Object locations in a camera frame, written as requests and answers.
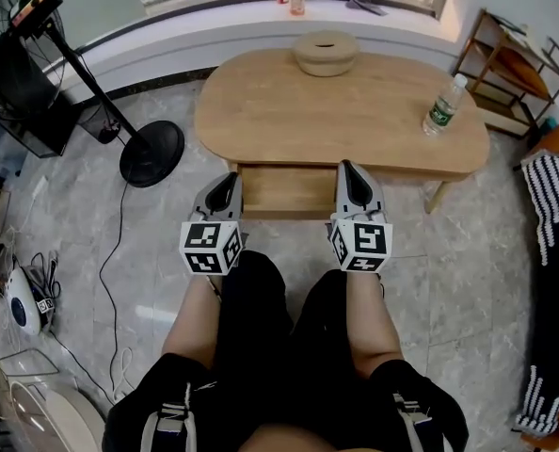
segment black pole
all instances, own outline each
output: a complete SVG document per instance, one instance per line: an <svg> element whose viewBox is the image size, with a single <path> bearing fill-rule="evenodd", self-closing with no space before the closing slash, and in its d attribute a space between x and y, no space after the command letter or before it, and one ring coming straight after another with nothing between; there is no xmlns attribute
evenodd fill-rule
<svg viewBox="0 0 559 452"><path fill-rule="evenodd" d="M91 76L88 70L83 66L83 64L79 61L76 53L71 47L69 47L69 44L66 43L66 41L57 31L56 26L51 20L45 23L45 31L47 32L47 35L49 35L52 39L52 42L60 50L64 58L66 58L66 60L76 70L79 77L81 77L83 82L85 82L85 84L89 87L89 90L91 90L94 95L102 101L102 105L104 105L110 111L110 113L115 118L117 118L120 125L131 135L133 139L144 146L144 149L149 149L151 146L148 141L137 132L135 127L131 125L129 121L127 121L125 116L122 115L122 112L120 112L119 109L112 103L110 98L98 85L98 83Z"/></svg>

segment stand base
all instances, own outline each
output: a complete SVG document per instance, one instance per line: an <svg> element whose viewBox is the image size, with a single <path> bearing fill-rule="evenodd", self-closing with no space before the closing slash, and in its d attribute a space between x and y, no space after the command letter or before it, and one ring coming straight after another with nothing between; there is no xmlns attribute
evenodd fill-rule
<svg viewBox="0 0 559 452"><path fill-rule="evenodd" d="M130 138L120 155L120 174L133 187L160 183L175 169L184 153L182 130L170 121L155 121L137 131L151 149Z"/></svg>

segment marble floor tile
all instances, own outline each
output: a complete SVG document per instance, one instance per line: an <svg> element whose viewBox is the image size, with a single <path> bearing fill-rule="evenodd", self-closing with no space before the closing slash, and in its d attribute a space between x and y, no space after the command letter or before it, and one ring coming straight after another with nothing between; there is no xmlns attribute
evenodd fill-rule
<svg viewBox="0 0 559 452"><path fill-rule="evenodd" d="M126 377L134 386L159 357L189 283L178 252L181 223L198 192L228 170L195 132L202 84L117 101L136 127L170 120L185 137L182 160L166 180L146 189L126 188L122 240L103 272L117 306L119 351L133 352ZM86 125L97 126L100 119ZM423 202L436 183L379 177L394 226L394 258L382 280L406 359L459 401L469 420L469 450L518 452L509 420L523 380L536 222L523 177L511 169L524 153L523 144L489 135L485 167L454 184L432 215L424 212ZM122 131L121 137L128 135ZM125 190L118 170L121 152L118 140L104 146L77 128L62 157L29 155L20 177L10 181L6 224L22 228L14 252L23 265L38 251L57 251L62 296L55 331L110 397L114 315L98 272L119 238ZM41 176L47 186L33 199ZM247 249L266 253L279 268L296 320L310 289L337 267L324 223L250 220L243 228L249 233ZM0 240L9 243L10 237ZM49 335L23 335L14 324L5 329L7 320L0 299L0 356L36 347L64 372L56 379L71 386L76 380L104 414L109 410L104 394L59 343ZM121 368L119 355L113 362L116 383ZM120 389L131 390L126 383Z"/></svg>

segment wooden table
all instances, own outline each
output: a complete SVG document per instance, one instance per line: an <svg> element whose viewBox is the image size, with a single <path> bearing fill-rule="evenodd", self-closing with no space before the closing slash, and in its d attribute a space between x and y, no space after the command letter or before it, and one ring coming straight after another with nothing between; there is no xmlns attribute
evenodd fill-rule
<svg viewBox="0 0 559 452"><path fill-rule="evenodd" d="M245 218L328 218L336 167L350 159L369 170L441 181L446 190L484 166L488 135L466 93L439 137L423 118L452 77L428 64L361 54L337 77L303 73L289 50L249 52L207 80L196 132L244 180Z"/></svg>

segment white bottle cap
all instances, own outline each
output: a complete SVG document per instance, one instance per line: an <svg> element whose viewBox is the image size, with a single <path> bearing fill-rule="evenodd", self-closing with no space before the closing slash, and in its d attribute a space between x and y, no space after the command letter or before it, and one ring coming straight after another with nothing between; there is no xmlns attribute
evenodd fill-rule
<svg viewBox="0 0 559 452"><path fill-rule="evenodd" d="M455 76L455 85L461 88L465 88L468 85L468 79L461 73L458 73Z"/></svg>

